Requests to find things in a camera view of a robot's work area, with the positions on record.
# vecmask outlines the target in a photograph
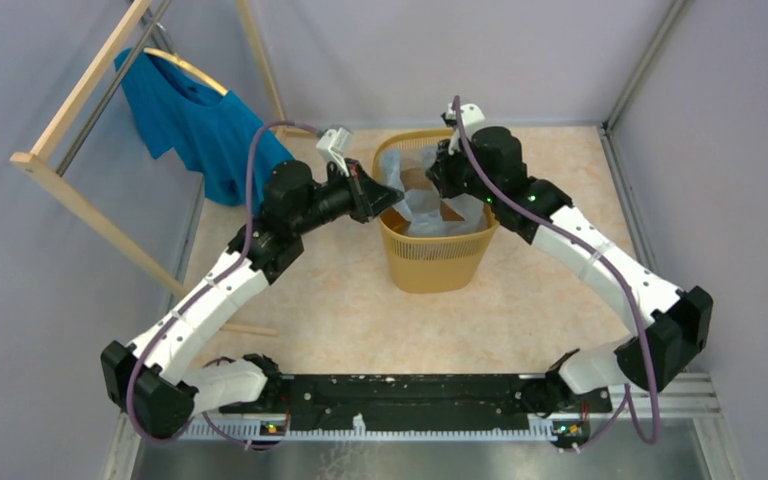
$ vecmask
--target wooden clothes hanger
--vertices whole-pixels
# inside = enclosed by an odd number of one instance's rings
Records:
[[[152,48],[152,47],[146,47],[145,49],[143,49],[143,52],[148,55],[153,55],[155,57],[162,58],[167,62],[177,66],[181,70],[184,70],[190,75],[196,77],[198,80],[200,80],[202,83],[204,83],[208,87],[219,92],[219,94],[222,95],[223,97],[225,96],[225,94],[228,93],[228,89],[223,87],[221,83],[211,78],[210,75],[199,70],[198,67],[196,67],[195,65],[179,57],[177,53],[172,54],[172,53],[164,52],[163,50]]]

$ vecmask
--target light blue fabric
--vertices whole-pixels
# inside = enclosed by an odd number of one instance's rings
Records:
[[[118,70],[130,50],[114,60]],[[204,174],[207,198],[224,205],[245,202],[246,158],[263,122],[235,95],[224,97],[163,60],[141,53],[122,81],[148,151],[155,159],[174,148],[188,170]],[[258,142],[253,205],[263,201],[272,169],[293,156],[270,132]]]

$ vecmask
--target plastic bag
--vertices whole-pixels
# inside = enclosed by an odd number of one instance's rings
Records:
[[[484,230],[487,217],[483,203],[469,195],[442,199],[425,178],[436,151],[433,145],[418,152],[387,150],[378,161],[384,183],[405,192],[405,199],[393,206],[409,223],[404,235],[451,237]]]

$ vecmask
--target robotic arm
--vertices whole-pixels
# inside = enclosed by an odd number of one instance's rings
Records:
[[[646,327],[657,390],[662,390],[704,348],[711,297],[699,287],[682,291],[639,265],[588,222],[557,186],[528,176],[520,142],[509,130],[485,126],[475,105],[462,106],[461,113],[465,136],[492,183],[528,212],[594,246],[595,253],[500,201],[462,151],[458,129],[438,145],[436,162],[427,172],[429,179],[444,197],[469,194],[487,202],[503,227],[576,272],[617,312],[629,331],[636,333],[621,285],[599,261],[600,257],[608,259],[633,290]],[[443,119],[454,127],[455,118],[450,106]],[[267,357],[247,355],[198,371],[188,372],[187,367],[234,312],[273,284],[301,255],[303,234],[343,215],[368,222],[403,198],[401,192],[372,180],[357,161],[343,157],[349,137],[342,128],[321,136],[317,149],[328,162],[324,183],[314,181],[303,162],[278,165],[264,186],[263,212],[252,220],[251,248],[245,258],[243,227],[211,271],[169,314],[127,346],[114,341],[105,348],[101,360],[108,396],[127,410],[132,381],[134,417],[146,433],[174,438],[195,414],[278,395],[270,379],[280,373]],[[132,378],[140,357],[145,364]],[[631,382],[648,390],[643,365],[640,339],[632,334],[565,354],[543,378],[528,380],[520,393],[536,409],[533,413],[551,413],[596,388]]]

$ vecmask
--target wooden clothing rack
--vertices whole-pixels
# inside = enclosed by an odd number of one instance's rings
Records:
[[[169,8],[171,0],[163,0],[157,7],[157,10],[151,10],[152,0],[133,0],[131,6],[119,20],[119,23],[107,37],[107,40],[101,46],[101,49],[90,62],[81,78],[75,84],[72,91],[63,101],[63,104],[57,110],[54,117],[48,123],[48,126],[42,132],[40,137],[34,143],[30,151],[15,152],[10,157],[10,162],[17,168],[25,172],[31,179],[37,182],[43,189],[57,199],[64,207],[69,209],[78,218],[84,221],[90,228],[104,237],[122,254],[128,257],[137,266],[143,269],[151,277],[166,287],[178,299],[183,298],[187,291],[174,275],[166,271],[154,258],[145,252],[134,240],[125,232],[117,227],[109,218],[101,213],[89,200],[81,195],[72,185],[63,179],[63,174],[68,170],[78,151],[84,144],[95,124],[98,122],[104,109],[110,103],[122,79],[128,73],[137,55],[148,44],[149,40],[154,40],[156,46],[164,50],[171,50],[172,42],[168,33],[159,26],[163,14]],[[260,40],[260,34],[255,24],[254,16],[251,13],[248,0],[236,0],[237,10],[240,14],[240,21],[245,30],[246,39],[257,62],[258,71],[266,87],[267,95],[272,104],[273,114],[276,119],[284,119],[284,111],[281,108],[281,102],[278,99],[275,82],[272,78],[272,72],[266,60],[266,54],[263,50],[263,44]],[[75,122],[78,113],[87,103],[90,94],[98,87],[105,71],[113,63],[114,57],[122,51],[128,36],[133,32],[137,24],[144,26],[143,34],[137,43],[131,49],[130,54],[123,62],[119,71],[110,85],[107,87],[104,95],[93,109],[89,119],[79,131],[77,137],[70,145],[66,154],[52,168],[49,164],[51,156],[55,149],[63,141],[66,132]],[[279,140],[283,139],[284,131],[276,132]],[[234,325],[230,331],[252,333],[257,335],[277,335],[278,332],[269,328],[250,327],[245,325]]]

